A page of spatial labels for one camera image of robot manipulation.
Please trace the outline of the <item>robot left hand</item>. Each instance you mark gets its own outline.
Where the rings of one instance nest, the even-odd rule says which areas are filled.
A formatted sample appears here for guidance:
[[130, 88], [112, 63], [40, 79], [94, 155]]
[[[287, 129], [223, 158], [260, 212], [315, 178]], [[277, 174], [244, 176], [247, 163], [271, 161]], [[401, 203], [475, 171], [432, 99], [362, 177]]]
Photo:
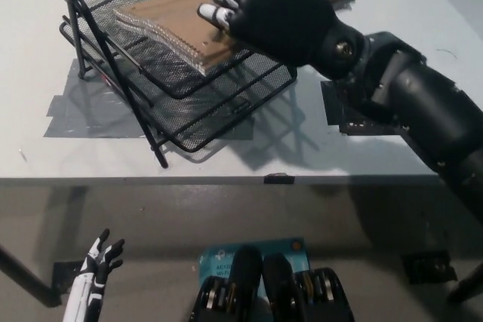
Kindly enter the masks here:
[[63, 322], [97, 322], [103, 307], [110, 273], [123, 263], [119, 259], [125, 240], [103, 247], [110, 234], [104, 229], [86, 254], [79, 273], [72, 282]]

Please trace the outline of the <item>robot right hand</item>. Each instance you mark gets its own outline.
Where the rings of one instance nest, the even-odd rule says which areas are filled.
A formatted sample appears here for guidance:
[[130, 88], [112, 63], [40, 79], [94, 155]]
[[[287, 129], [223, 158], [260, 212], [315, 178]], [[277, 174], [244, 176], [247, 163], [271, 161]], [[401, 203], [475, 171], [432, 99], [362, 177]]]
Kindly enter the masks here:
[[365, 46], [329, 0], [211, 0], [197, 13], [244, 46], [288, 66], [311, 66], [330, 80], [353, 71]]

